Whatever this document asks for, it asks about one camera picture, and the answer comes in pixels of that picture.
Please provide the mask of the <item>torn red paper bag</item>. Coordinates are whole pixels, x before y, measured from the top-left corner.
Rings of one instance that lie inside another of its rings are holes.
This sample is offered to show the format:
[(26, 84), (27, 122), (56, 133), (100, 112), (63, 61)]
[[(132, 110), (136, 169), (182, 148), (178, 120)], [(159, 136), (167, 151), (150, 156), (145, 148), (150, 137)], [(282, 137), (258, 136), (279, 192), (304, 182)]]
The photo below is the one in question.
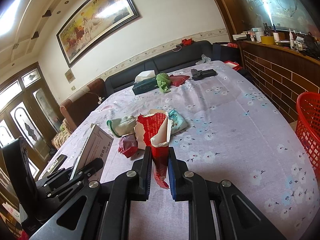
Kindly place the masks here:
[(168, 189), (165, 182), (169, 161), (169, 142), (171, 137), (172, 121), (169, 114), (160, 109), (151, 109), (146, 115), (136, 117), (134, 132), (138, 148), (151, 148), (152, 160), (155, 166), (154, 178), (163, 189)]

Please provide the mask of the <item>black phone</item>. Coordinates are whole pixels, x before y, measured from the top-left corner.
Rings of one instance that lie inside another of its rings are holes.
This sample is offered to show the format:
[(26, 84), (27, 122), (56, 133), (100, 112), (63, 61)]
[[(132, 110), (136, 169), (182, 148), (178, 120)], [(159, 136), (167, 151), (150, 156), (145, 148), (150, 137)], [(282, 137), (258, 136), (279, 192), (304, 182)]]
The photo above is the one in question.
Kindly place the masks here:
[(65, 162), (66, 159), (67, 159), (66, 155), (64, 154), (59, 155), (59, 157), (55, 159), (53, 164), (48, 168), (46, 173), (52, 174), (53, 172), (56, 172), (61, 167), (61, 165)]

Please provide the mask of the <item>long white cardboard box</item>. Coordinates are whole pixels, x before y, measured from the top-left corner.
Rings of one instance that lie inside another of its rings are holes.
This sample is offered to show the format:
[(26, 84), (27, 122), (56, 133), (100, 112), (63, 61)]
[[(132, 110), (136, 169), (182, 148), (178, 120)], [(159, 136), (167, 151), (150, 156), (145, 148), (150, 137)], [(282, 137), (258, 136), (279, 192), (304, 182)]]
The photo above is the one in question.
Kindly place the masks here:
[(70, 179), (73, 179), (75, 175), (80, 172), (81, 168), (89, 164), (94, 159), (100, 158), (103, 161), (102, 168), (97, 172), (91, 173), (89, 178), (89, 180), (99, 181), (113, 143), (113, 137), (97, 124), (92, 124), (91, 128), (85, 135), (85, 139), (85, 143), (75, 161)]

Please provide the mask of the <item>floral pink tablecloth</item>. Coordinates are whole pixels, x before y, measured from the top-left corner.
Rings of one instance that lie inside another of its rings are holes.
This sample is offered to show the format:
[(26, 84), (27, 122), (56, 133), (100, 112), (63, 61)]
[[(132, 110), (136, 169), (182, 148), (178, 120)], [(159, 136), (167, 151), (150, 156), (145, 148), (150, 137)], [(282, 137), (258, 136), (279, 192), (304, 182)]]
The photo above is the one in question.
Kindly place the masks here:
[(230, 180), (287, 239), (299, 239), (319, 210), (313, 168), (295, 132), (259, 89), (220, 61), (199, 65), (217, 75), (189, 79), (167, 94), (135, 95), (125, 88), (109, 96), (72, 133), (57, 154), (74, 165), (92, 124), (176, 110), (188, 127), (170, 146), (189, 170), (211, 181)]

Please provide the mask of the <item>red flat pouch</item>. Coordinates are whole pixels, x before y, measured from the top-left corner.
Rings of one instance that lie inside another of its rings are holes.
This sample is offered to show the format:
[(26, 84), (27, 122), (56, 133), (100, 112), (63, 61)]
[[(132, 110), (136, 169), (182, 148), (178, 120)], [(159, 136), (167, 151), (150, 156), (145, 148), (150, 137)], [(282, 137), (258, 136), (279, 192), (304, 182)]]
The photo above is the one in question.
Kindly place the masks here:
[(171, 85), (175, 87), (179, 87), (180, 85), (184, 84), (190, 76), (187, 75), (170, 75), (169, 79), (171, 81)]

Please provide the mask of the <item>green crumpled cloth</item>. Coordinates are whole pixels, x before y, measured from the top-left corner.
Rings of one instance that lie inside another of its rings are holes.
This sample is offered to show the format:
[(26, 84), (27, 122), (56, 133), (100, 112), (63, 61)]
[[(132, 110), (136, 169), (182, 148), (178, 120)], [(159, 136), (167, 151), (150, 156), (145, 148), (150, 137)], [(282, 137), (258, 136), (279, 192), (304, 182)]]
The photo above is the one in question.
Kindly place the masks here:
[(166, 73), (157, 74), (156, 81), (161, 93), (170, 92), (171, 80), (168, 74)]

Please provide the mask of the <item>black toy gun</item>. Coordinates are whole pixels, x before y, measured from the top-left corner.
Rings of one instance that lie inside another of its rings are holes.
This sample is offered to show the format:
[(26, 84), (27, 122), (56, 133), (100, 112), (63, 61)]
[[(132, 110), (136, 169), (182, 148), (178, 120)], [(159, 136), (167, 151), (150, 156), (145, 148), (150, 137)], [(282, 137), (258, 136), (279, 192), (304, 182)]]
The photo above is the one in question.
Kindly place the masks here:
[(199, 81), (207, 77), (216, 76), (217, 72), (214, 69), (208, 69), (208, 70), (191, 69), (191, 75), (194, 81)]

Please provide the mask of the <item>purple red plastic bag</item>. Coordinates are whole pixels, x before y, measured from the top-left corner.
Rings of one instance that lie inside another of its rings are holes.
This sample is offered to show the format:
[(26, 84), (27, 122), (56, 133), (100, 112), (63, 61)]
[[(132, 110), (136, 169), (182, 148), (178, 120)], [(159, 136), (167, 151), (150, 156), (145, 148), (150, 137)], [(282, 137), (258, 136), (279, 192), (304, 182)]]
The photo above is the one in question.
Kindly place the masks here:
[(138, 151), (138, 144), (134, 134), (124, 135), (120, 138), (118, 152), (131, 158)]

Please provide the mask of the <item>wooden glass door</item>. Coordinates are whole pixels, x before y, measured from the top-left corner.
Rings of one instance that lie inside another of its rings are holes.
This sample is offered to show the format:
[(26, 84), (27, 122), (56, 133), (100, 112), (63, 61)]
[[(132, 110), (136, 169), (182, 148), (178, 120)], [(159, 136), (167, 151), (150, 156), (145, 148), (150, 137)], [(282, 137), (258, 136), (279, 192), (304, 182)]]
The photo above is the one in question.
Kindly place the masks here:
[(24, 138), (35, 179), (57, 152), (52, 139), (62, 120), (37, 62), (1, 81), (1, 147)]

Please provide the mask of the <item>teal wet wipes pack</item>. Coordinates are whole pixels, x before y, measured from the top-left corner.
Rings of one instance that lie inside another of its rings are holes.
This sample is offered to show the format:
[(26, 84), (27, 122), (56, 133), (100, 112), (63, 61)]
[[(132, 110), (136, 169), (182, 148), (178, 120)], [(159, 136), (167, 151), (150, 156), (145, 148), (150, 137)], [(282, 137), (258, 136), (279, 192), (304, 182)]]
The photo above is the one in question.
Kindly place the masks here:
[(169, 120), (172, 121), (172, 125), (171, 125), (171, 134), (172, 135), (176, 134), (178, 132), (181, 132), (188, 127), (187, 121), (180, 113), (178, 113), (178, 111), (176, 111), (174, 109), (171, 110), (168, 113), (168, 117), (169, 117)]

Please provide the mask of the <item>white green-trimmed sock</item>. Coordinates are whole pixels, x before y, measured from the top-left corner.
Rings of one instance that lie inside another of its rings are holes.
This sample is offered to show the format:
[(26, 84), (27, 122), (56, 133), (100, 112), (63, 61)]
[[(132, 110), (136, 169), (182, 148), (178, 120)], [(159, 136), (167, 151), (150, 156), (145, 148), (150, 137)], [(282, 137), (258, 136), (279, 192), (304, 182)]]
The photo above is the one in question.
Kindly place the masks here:
[(116, 118), (113, 120), (107, 120), (106, 122), (109, 130), (117, 138), (121, 138), (124, 135), (133, 134), (135, 132), (136, 117), (124, 116), (123, 118)]

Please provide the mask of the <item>wooden brick-pattern cabinet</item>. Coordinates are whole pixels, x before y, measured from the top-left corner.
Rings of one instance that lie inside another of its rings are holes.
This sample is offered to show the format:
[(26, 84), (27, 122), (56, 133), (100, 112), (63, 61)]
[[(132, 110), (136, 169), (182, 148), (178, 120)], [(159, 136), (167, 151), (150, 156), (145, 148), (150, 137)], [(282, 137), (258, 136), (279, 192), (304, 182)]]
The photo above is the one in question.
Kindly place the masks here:
[(304, 92), (319, 92), (319, 61), (276, 45), (239, 41), (242, 62), (254, 85), (288, 123), (297, 121), (296, 102)]

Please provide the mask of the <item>framed horse painting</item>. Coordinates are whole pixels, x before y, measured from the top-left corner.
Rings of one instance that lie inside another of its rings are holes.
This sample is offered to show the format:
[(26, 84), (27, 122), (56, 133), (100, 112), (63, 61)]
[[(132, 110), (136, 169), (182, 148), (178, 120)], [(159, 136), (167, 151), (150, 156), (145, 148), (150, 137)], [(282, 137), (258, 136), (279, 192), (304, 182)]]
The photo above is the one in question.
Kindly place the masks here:
[(86, 0), (56, 37), (69, 68), (100, 41), (139, 17), (132, 0)]

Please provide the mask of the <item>red item on sofa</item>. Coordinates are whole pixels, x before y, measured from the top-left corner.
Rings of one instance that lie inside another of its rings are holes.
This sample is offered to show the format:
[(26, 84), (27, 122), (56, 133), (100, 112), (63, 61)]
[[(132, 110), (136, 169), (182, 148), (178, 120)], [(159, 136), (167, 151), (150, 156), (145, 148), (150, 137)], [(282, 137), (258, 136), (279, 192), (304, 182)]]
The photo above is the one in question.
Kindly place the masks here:
[(192, 38), (185, 38), (181, 41), (180, 45), (182, 47), (185, 47), (185, 46), (190, 46), (191, 44), (193, 44), (193, 39)]

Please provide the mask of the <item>dark green tissue box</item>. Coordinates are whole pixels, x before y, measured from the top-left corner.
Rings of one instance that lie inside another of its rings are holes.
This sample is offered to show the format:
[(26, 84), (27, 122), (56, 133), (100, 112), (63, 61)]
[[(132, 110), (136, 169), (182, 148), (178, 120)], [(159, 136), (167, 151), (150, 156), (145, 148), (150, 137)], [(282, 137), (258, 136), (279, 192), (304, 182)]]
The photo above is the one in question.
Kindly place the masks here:
[(139, 73), (132, 87), (135, 95), (144, 94), (154, 89), (157, 89), (156, 73), (154, 70), (145, 70)]

